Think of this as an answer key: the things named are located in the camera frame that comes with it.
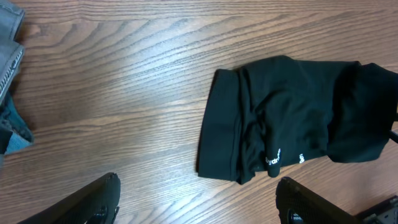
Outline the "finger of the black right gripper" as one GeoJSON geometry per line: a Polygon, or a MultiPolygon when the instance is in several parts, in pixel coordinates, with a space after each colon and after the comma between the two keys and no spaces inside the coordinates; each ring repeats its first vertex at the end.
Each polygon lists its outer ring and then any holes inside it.
{"type": "Polygon", "coordinates": [[[389,131],[389,138],[395,143],[398,143],[398,134],[393,132],[392,130],[389,131]]]}

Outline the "black polo shirt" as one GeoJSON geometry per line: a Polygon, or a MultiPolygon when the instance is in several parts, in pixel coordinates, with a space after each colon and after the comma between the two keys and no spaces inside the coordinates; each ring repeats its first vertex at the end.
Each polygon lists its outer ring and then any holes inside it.
{"type": "Polygon", "coordinates": [[[215,72],[198,148],[200,177],[245,184],[257,172],[328,157],[379,158],[396,119],[397,74],[375,63],[276,56],[215,72]]]}

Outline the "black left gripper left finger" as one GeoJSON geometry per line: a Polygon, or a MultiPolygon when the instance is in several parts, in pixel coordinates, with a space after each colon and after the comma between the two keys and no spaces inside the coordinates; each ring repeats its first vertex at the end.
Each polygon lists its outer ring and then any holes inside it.
{"type": "Polygon", "coordinates": [[[20,224],[113,224],[120,195],[121,181],[109,172],[20,224]]]}

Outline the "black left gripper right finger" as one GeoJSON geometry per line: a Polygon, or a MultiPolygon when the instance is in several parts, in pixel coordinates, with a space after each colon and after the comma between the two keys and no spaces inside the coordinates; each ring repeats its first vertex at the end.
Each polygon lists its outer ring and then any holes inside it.
{"type": "Polygon", "coordinates": [[[358,224],[350,215],[290,177],[283,177],[276,188],[276,207],[281,224],[358,224]]]}

